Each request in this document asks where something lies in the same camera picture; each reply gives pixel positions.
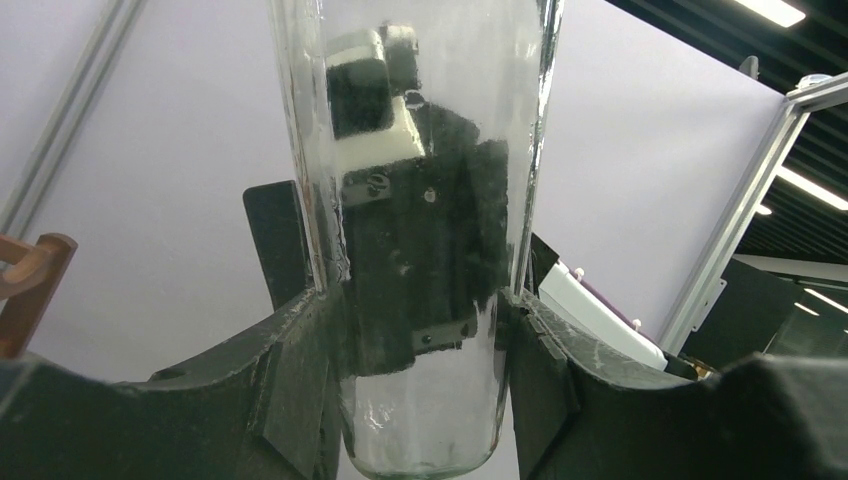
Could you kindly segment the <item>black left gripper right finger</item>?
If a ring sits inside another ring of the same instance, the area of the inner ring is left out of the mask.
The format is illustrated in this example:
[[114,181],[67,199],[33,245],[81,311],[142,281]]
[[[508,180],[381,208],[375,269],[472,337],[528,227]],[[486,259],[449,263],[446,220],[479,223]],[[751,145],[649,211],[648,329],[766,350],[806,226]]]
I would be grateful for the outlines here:
[[847,364],[758,355],[703,381],[632,360],[529,292],[499,312],[524,479],[843,479]]

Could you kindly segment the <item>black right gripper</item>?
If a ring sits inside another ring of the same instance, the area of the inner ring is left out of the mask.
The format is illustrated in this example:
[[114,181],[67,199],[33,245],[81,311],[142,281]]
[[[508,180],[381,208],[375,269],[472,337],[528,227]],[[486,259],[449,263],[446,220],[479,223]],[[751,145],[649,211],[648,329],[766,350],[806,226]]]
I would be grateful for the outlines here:
[[272,307],[278,310],[312,285],[296,182],[248,188],[242,201]]

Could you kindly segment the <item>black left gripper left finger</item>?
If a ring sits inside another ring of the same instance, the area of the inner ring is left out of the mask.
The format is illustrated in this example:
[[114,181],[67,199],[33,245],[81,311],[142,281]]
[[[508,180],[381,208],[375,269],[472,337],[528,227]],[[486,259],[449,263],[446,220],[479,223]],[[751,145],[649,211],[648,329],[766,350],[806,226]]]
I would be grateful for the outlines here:
[[340,422],[327,336],[337,305],[307,289],[146,382],[3,361],[2,477],[334,478]]

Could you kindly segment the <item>clear bottle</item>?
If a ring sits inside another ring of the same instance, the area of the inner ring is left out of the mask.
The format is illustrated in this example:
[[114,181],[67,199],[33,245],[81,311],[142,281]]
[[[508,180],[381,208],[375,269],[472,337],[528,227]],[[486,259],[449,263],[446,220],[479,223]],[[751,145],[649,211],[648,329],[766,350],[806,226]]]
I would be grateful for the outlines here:
[[500,437],[563,5],[268,11],[350,461],[471,472]]

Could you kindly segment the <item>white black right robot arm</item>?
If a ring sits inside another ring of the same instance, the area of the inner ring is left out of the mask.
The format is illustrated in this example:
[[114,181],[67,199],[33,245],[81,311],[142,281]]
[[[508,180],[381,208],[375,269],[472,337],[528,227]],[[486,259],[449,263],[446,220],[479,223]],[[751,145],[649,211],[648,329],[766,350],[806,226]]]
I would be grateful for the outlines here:
[[685,383],[643,363],[649,341],[556,261],[532,261],[536,315],[512,415],[525,479],[843,479],[847,363],[759,356]]

